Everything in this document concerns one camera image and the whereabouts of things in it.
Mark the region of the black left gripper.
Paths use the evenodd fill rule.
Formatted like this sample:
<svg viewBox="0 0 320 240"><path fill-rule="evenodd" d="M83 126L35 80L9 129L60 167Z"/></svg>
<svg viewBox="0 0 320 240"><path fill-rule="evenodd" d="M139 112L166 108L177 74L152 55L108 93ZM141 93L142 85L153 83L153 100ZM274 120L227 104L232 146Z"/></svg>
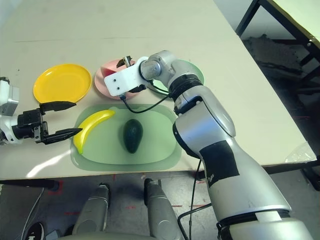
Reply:
<svg viewBox="0 0 320 240"><path fill-rule="evenodd" d="M12 127L14 136L19 140L31 138L36 143L44 143L45 145L67 140L83 129L67 128L49 134L48 124L43 120L43 116L45 112L63 111L76 105L76 103L70 101L52 101L41 103L39 109L24 111L17 116L17 124Z"/></svg>

